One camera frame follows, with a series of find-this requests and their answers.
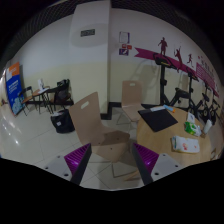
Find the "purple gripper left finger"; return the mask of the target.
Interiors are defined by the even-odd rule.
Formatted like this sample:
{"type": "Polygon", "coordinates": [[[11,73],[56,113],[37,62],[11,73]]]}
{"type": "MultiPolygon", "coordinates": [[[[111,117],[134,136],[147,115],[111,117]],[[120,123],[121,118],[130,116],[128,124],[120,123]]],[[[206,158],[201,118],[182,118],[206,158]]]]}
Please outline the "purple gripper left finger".
{"type": "Polygon", "coordinates": [[[79,185],[81,183],[91,154],[91,144],[88,143],[72,151],[64,157],[65,162],[72,174],[72,183],[76,185],[79,185]]]}

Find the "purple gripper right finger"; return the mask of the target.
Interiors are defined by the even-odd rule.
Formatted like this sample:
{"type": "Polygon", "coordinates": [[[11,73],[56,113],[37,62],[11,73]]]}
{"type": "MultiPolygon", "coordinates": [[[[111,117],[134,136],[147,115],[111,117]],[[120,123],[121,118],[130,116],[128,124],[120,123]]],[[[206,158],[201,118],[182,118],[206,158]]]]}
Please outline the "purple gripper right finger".
{"type": "Polygon", "coordinates": [[[132,154],[134,156],[143,183],[145,185],[152,183],[153,179],[151,177],[151,173],[159,155],[156,152],[137,143],[134,143],[132,146],[132,154]]]}

